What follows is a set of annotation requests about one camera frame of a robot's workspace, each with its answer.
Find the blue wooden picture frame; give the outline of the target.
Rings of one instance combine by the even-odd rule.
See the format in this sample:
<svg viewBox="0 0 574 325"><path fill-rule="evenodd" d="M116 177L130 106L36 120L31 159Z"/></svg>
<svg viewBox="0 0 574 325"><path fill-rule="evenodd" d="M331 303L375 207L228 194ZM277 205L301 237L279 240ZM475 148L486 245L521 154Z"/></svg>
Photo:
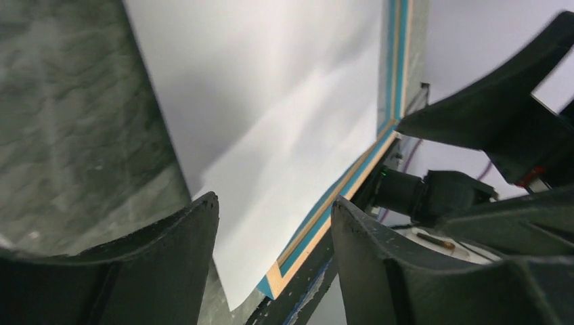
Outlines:
<svg viewBox="0 0 574 325"><path fill-rule="evenodd" d="M407 99L409 38L414 7L414 1L389 3L387 85L383 88L382 100L384 120L378 128L377 141L326 190L310 210L278 260L259 282L257 289L266 297L279 297L330 229L330 207L335 197L352 198L396 138L394 128L404 115Z"/></svg>

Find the landscape photo print board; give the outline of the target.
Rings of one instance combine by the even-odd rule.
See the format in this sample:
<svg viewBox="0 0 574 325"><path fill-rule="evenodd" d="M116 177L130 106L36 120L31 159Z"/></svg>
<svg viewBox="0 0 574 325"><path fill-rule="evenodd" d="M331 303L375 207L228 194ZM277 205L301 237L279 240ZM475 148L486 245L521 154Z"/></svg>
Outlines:
<svg viewBox="0 0 574 325"><path fill-rule="evenodd" d="M385 1L126 1L230 310L376 139Z"/></svg>

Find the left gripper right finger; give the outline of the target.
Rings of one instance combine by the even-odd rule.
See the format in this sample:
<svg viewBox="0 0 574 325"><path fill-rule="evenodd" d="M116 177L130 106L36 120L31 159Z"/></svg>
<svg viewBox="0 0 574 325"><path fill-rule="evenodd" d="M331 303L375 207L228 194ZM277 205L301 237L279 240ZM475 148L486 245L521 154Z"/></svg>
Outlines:
<svg viewBox="0 0 574 325"><path fill-rule="evenodd" d="M430 250L343 197L332 239L348 324L572 324L573 259L486 265Z"/></svg>

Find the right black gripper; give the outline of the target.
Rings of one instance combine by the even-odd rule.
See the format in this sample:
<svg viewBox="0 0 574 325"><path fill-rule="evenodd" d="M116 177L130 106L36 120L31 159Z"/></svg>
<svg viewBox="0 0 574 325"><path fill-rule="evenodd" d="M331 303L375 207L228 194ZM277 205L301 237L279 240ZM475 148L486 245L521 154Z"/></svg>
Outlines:
<svg viewBox="0 0 574 325"><path fill-rule="evenodd" d="M403 135L485 148L507 183L554 188L440 217L439 233L502 255L573 255L573 102L557 114L530 96L572 46L563 11L490 74L402 118Z"/></svg>

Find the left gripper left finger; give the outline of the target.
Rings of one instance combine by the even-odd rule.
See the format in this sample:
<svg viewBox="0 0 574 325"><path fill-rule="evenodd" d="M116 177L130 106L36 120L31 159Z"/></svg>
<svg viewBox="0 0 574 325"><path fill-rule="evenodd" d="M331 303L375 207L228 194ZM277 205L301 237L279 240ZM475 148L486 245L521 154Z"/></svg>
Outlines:
<svg viewBox="0 0 574 325"><path fill-rule="evenodd" d="M77 255L1 250L2 324L195 324L217 195Z"/></svg>

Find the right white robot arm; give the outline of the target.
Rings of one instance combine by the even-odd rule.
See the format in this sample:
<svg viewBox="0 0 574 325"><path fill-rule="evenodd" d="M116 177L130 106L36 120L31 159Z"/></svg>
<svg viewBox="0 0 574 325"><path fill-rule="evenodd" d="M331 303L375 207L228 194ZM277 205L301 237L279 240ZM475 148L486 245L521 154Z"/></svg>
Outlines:
<svg viewBox="0 0 574 325"><path fill-rule="evenodd" d="M532 92L573 46L563 11L507 62L463 90L405 116L398 132L479 150L527 195L496 200L457 171L419 178L385 169L374 203L418 226L501 255L573 254L573 105L555 113Z"/></svg>

